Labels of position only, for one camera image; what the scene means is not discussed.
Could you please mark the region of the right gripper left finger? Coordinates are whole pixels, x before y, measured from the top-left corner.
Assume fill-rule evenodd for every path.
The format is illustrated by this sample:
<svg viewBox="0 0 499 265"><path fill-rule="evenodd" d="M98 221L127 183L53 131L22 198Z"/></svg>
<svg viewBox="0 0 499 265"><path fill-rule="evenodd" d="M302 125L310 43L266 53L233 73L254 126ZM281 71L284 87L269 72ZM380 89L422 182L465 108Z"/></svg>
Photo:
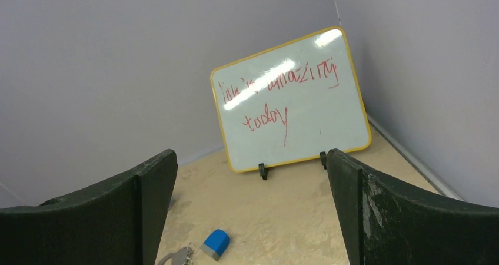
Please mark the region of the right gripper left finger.
<svg viewBox="0 0 499 265"><path fill-rule="evenodd" d="M178 171L167 149L38 206L1 210L2 264L154 264Z"/></svg>

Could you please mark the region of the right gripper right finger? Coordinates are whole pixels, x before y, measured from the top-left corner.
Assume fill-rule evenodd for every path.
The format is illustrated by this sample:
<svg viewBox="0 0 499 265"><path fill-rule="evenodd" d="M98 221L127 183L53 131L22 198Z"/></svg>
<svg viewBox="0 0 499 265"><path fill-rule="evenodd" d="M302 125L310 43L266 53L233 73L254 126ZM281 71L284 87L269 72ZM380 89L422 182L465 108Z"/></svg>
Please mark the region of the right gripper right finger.
<svg viewBox="0 0 499 265"><path fill-rule="evenodd" d="M327 174L350 264L497 264L498 209L444 197L338 149Z"/></svg>

